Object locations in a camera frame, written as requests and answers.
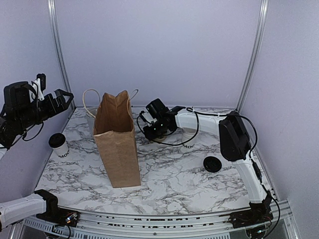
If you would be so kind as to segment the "cardboard cup carrier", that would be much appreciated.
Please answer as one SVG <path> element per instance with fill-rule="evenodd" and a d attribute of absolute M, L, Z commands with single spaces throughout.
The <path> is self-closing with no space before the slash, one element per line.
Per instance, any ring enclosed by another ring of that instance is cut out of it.
<path fill-rule="evenodd" d="M 160 136 L 157 139 L 155 139 L 155 141 L 163 142 L 163 141 L 166 140 L 166 138 L 167 138 L 167 136 L 165 136 L 165 135 L 164 136 Z"/>

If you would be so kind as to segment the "white utensil holder cup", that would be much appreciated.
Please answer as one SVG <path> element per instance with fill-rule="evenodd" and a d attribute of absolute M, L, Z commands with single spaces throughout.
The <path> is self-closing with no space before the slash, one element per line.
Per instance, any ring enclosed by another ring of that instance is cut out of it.
<path fill-rule="evenodd" d="M 95 123 L 96 113 L 98 107 L 90 107 L 86 110 L 86 119 L 89 126 L 89 132 L 93 134 L 93 127 Z"/>

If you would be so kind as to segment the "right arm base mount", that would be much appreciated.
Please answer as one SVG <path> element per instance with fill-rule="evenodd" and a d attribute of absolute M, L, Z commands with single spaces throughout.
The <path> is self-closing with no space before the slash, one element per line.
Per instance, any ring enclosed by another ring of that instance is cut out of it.
<path fill-rule="evenodd" d="M 231 213 L 228 222 L 236 229 L 272 220 L 274 216 L 271 212 L 271 201 L 272 197 L 267 195 L 261 203 L 250 202 L 250 209 Z"/>

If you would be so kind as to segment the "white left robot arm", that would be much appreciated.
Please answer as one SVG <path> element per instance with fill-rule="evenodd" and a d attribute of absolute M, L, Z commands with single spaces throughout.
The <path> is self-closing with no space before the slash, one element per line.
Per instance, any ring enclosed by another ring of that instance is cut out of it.
<path fill-rule="evenodd" d="M 25 140 L 30 129 L 67 110 L 73 94 L 61 89 L 43 95 L 45 79 L 39 74 L 36 80 L 28 83 L 16 82 L 6 86 L 4 106 L 0 113 L 0 146 L 9 150 L 19 140 Z M 65 223 L 67 211 L 58 207 L 56 196 L 46 190 L 37 190 L 24 198 L 1 203 L 0 228 L 4 229 L 29 216 L 56 224 Z"/>

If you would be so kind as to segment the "right aluminium corner post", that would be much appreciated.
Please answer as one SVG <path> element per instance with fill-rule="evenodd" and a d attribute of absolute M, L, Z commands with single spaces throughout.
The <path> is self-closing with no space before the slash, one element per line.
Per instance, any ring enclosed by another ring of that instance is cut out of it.
<path fill-rule="evenodd" d="M 248 95 L 249 87 L 253 79 L 255 65 L 258 59 L 258 55 L 259 55 L 259 52 L 262 46 L 263 37 L 264 37 L 268 7 L 269 7 L 269 1 L 262 0 L 260 3 L 260 10 L 258 15 L 258 21 L 257 21 L 257 27 L 256 27 L 256 33 L 255 33 L 255 38 L 253 42 L 252 52 L 251 52 L 248 68 L 245 74 L 244 83 L 243 83 L 241 93 L 236 106 L 236 110 L 238 112 L 241 112 L 244 107 L 244 103 Z"/>

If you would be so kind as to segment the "brown paper bag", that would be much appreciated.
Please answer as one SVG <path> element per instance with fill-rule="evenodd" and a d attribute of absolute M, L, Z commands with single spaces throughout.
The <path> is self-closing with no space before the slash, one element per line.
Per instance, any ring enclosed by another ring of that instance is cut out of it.
<path fill-rule="evenodd" d="M 131 97 L 123 90 L 116 96 L 104 93 L 93 114 L 83 106 L 93 119 L 92 133 L 101 160 L 113 188 L 141 186 L 140 168 L 135 139 L 135 126 L 131 109 Z"/>

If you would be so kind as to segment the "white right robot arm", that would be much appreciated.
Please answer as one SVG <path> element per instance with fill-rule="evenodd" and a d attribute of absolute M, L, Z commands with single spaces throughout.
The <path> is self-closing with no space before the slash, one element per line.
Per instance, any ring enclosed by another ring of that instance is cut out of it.
<path fill-rule="evenodd" d="M 266 208 L 262 204 L 270 203 L 272 198 L 263 185 L 261 171 L 253 159 L 252 151 L 255 146 L 250 143 L 243 123 L 244 116 L 237 111 L 219 114 L 199 112 L 182 106 L 169 109 L 160 99 L 155 99 L 140 112 L 139 118 L 146 123 L 141 132 L 153 142 L 178 128 L 217 135 L 221 155 L 235 166 L 248 191 L 253 208 L 248 210 L 247 219 L 257 223 L 266 215 Z"/>

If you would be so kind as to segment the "left aluminium corner post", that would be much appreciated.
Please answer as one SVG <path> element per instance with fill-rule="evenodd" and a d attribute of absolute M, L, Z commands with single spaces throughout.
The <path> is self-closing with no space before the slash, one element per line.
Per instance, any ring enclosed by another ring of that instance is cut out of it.
<path fill-rule="evenodd" d="M 63 52 L 62 52 L 62 45 L 60 41 L 55 1 L 47 0 L 47 5 L 48 5 L 49 20 L 50 20 L 50 25 L 51 25 L 52 35 L 53 35 L 53 41 L 55 45 L 55 52 L 57 55 L 57 60 L 58 60 L 58 65 L 59 65 L 62 81 L 63 81 L 65 89 L 68 92 L 71 92 L 69 78 L 68 78 L 68 74 L 67 74 L 67 70 L 66 70 L 66 66 L 64 62 L 64 57 L 63 57 Z"/>

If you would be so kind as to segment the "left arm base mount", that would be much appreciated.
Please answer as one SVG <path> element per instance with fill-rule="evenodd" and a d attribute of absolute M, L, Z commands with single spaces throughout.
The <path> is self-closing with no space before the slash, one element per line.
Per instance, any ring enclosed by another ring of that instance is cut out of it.
<path fill-rule="evenodd" d="M 38 219 L 56 223 L 58 225 L 66 225 L 76 227 L 78 223 L 79 212 L 58 207 L 58 198 L 52 193 L 40 189 L 34 191 L 40 195 L 46 202 L 46 211 L 42 214 L 36 214 Z"/>

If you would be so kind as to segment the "aluminium corner post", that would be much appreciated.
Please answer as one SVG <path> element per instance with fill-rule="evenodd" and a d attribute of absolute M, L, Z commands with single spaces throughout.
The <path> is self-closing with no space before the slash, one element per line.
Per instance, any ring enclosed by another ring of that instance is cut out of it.
<path fill-rule="evenodd" d="M 259 55 L 259 52 L 262 46 L 263 37 L 264 37 L 268 7 L 269 7 L 269 1 L 262 0 L 260 3 L 260 10 L 258 15 L 258 21 L 257 21 L 257 27 L 256 27 L 256 33 L 255 33 L 255 38 L 253 42 L 252 52 L 251 52 L 248 68 L 245 74 L 244 83 L 243 83 L 241 93 L 236 106 L 236 110 L 238 112 L 241 112 L 244 107 L 244 103 L 248 95 L 249 87 L 253 79 L 255 65 L 258 59 L 258 55 Z"/>
<path fill-rule="evenodd" d="M 58 60 L 58 65 L 59 65 L 62 81 L 63 81 L 65 89 L 68 92 L 71 92 L 69 78 L 68 78 L 68 74 L 67 74 L 67 70 L 66 70 L 66 66 L 64 62 L 64 57 L 63 57 L 63 52 L 62 52 L 62 45 L 60 41 L 55 1 L 47 0 L 47 5 L 48 5 L 49 20 L 50 20 L 50 25 L 51 25 L 52 35 L 53 35 L 53 41 L 55 45 L 55 52 L 57 55 L 57 60 Z"/>

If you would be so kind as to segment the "aluminium front rail frame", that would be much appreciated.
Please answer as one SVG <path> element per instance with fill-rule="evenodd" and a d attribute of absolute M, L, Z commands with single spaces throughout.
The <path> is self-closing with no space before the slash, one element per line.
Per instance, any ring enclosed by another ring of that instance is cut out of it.
<path fill-rule="evenodd" d="M 272 203 L 273 217 L 250 223 L 245 209 L 192 215 L 125 215 L 80 210 L 75 227 L 35 216 L 13 225 L 10 239 L 298 239 L 288 202 Z"/>

